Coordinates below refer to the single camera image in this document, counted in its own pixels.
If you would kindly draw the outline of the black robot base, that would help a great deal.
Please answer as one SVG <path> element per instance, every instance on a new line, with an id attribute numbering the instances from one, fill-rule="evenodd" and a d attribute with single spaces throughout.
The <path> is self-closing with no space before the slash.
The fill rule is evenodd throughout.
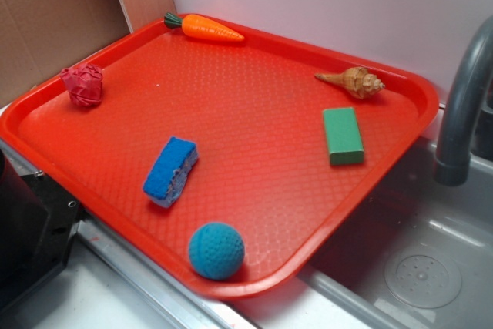
<path id="1" fill-rule="evenodd" d="M 1 154 L 1 312 L 67 265 L 80 202 L 49 175 L 20 175 Z"/>

